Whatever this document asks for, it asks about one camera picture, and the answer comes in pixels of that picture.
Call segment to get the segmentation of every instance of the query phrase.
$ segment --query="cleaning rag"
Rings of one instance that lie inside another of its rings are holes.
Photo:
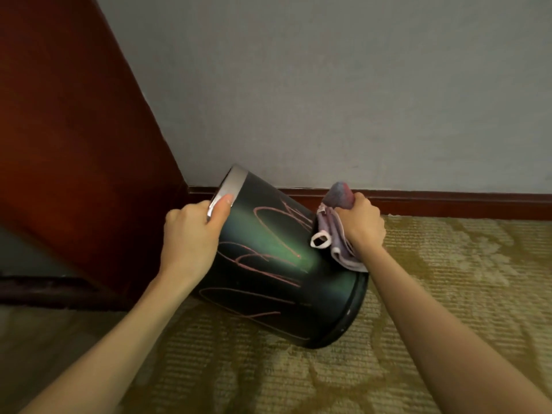
[[[346,269],[368,272],[364,264],[355,256],[353,246],[345,238],[340,216],[335,208],[352,209],[354,195],[347,183],[338,181],[322,199],[316,219],[318,232],[311,238],[311,247],[328,248],[331,256]]]

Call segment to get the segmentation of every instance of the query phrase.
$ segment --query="trash can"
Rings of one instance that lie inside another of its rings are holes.
[[[194,293],[297,346],[320,348],[355,319],[367,273],[349,271],[310,247],[316,216],[234,165],[213,197],[234,196],[215,261]]]

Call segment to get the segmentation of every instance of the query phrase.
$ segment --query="floor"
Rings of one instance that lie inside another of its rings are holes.
[[[549,396],[552,223],[392,216],[390,253]],[[0,307],[0,401],[17,412],[123,316]],[[320,350],[186,300],[118,414],[438,412],[370,285]]]

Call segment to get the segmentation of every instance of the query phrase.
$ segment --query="beige carpet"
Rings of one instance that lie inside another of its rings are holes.
[[[548,395],[552,224],[390,217],[390,253]],[[0,411],[14,413],[120,313],[0,310]],[[187,300],[118,413],[438,412],[373,287],[320,350]]]

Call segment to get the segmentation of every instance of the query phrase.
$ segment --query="cloth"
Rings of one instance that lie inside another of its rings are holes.
[[[340,216],[335,208],[352,209],[354,195],[347,183],[338,181],[322,199],[316,219],[318,232],[311,238],[311,247],[328,248],[336,262],[352,271],[368,272],[364,264],[355,256],[353,246],[345,238]]]

